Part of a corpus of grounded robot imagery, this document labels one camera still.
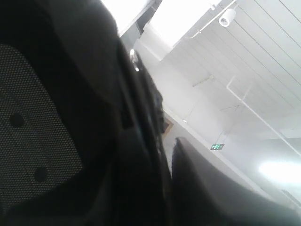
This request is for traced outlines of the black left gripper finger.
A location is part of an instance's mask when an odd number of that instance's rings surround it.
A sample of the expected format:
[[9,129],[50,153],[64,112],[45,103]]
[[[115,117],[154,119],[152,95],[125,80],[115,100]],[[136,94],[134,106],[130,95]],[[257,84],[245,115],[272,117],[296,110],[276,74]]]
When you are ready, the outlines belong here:
[[172,157],[172,193],[180,226],[299,226],[297,212],[245,188],[184,137]]

